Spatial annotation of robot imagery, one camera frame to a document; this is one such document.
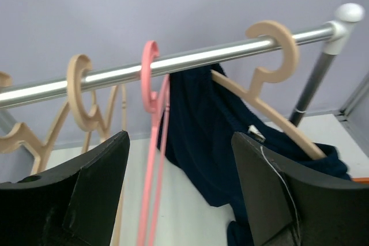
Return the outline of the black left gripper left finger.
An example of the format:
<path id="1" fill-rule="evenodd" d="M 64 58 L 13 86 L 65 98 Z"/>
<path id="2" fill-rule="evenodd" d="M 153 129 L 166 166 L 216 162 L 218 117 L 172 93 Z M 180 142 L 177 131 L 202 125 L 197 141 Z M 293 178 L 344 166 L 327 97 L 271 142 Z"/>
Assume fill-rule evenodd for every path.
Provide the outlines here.
<path id="1" fill-rule="evenodd" d="M 129 149 L 120 131 L 58 166 L 1 183 L 1 245 L 109 245 Z"/>

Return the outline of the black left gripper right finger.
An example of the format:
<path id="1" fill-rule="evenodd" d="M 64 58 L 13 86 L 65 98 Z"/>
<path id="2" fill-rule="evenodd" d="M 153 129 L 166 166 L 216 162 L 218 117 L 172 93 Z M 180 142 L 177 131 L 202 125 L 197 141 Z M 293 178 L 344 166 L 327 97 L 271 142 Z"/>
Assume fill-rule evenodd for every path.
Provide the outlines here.
<path id="1" fill-rule="evenodd" d="M 242 133 L 232 148 L 255 245 L 368 244 L 368 185 L 312 170 Z"/>

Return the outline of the beige hanger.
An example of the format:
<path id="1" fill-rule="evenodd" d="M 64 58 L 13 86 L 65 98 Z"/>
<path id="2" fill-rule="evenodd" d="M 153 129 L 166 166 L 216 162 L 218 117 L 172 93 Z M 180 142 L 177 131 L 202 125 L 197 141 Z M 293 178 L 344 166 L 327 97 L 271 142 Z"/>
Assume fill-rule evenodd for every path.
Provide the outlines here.
<path id="1" fill-rule="evenodd" d="M 69 111 L 69 103 L 65 101 L 54 119 L 44 142 L 32 132 L 26 123 L 16 123 L 8 134 L 1 137 L 1 153 L 11 153 L 20 146 L 25 146 L 34 157 L 31 174 L 34 175 L 44 171 Z"/>
<path id="2" fill-rule="evenodd" d="M 82 101 L 81 76 L 91 69 L 86 55 L 75 55 L 67 70 L 67 101 L 80 129 L 99 133 L 101 143 L 88 150 L 89 137 L 81 155 L 46 172 L 58 176 L 48 186 L 50 208 L 38 245 L 118 245 L 121 227 L 122 187 L 129 136 L 125 132 L 110 137 L 114 102 L 118 91 L 113 86 L 106 115 L 92 103 L 86 111 Z"/>
<path id="3" fill-rule="evenodd" d="M 295 39 L 293 39 L 290 30 L 283 24 L 273 20 L 264 20 L 253 24 L 246 31 L 246 36 L 252 39 L 262 35 L 272 37 L 282 48 L 283 61 L 278 69 L 268 70 L 265 67 L 257 67 L 254 70 L 248 89 L 214 70 L 211 71 L 212 80 L 265 115 L 281 128 L 310 158 L 313 160 L 324 158 L 325 153 L 315 143 L 274 108 L 260 99 L 259 95 L 263 84 L 276 84 L 288 79 L 295 72 L 300 58 Z"/>

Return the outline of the navy blue shorts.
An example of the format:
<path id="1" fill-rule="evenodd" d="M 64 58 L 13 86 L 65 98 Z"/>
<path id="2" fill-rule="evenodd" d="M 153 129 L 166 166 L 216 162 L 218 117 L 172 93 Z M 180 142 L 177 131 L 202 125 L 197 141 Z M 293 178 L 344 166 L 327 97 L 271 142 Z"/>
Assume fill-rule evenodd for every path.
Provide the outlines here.
<path id="1" fill-rule="evenodd" d="M 321 144 L 325 158 L 312 160 L 285 133 L 264 124 L 243 101 L 212 80 L 218 64 L 170 74 L 170 116 L 167 132 L 167 159 L 179 167 L 207 203 L 213 207 L 230 205 L 235 220 L 227 227 L 229 245 L 252 245 L 242 189 L 231 138 L 254 126 L 265 137 L 265 146 L 313 170 L 349 179 L 347 166 L 337 149 Z"/>

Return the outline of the pink hanger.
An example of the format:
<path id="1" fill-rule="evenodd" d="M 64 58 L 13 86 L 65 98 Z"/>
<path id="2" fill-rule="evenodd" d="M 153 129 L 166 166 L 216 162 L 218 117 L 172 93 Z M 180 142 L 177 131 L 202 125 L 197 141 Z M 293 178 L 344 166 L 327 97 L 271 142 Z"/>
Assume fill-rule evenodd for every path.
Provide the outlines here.
<path id="1" fill-rule="evenodd" d="M 144 190 L 140 211 L 137 242 L 138 246 L 153 245 L 155 241 L 157 219 L 159 215 L 163 166 L 167 146 L 168 123 L 170 116 L 170 76 L 167 74 L 159 92 L 151 89 L 151 64 L 159 56 L 159 48 L 155 41 L 146 42 L 141 58 L 141 93 L 144 108 L 151 115 L 151 134 L 148 150 Z M 155 166 L 155 153 L 159 146 L 160 162 L 156 179 L 155 201 L 152 212 L 150 230 L 148 227 L 151 190 Z"/>

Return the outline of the orange plastic basket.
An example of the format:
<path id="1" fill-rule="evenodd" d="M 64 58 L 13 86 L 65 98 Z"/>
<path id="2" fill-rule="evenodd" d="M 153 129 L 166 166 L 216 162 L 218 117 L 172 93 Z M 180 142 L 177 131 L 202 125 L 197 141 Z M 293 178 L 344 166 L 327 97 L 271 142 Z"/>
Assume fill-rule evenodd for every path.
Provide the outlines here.
<path id="1" fill-rule="evenodd" d="M 352 181 L 361 183 L 361 184 L 367 184 L 369 185 L 369 178 L 368 177 L 353 177 L 351 178 Z"/>

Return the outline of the silver clothes rack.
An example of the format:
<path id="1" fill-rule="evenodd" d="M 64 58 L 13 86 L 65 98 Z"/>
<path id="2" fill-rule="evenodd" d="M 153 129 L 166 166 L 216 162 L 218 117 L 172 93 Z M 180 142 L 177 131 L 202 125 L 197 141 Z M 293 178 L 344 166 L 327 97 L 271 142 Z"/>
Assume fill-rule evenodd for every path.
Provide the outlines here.
<path id="1" fill-rule="evenodd" d="M 365 10 L 361 5 L 346 3 L 336 10 L 333 21 L 293 34 L 290 37 L 297 46 L 325 41 L 323 53 L 335 56 L 342 51 L 353 28 L 364 18 L 364 15 Z M 280 49 L 282 49 L 282 45 L 279 40 L 262 33 L 254 39 L 159 57 L 152 62 L 151 72 L 153 76 L 157 77 Z M 82 90 L 90 91 L 134 82 L 139 79 L 140 71 L 139 64 L 108 70 L 93 70 L 82 75 Z M 1 108 L 20 107 L 56 99 L 65 96 L 66 93 L 67 80 L 64 78 L 31 85 L 12 85 L 1 89 Z"/>

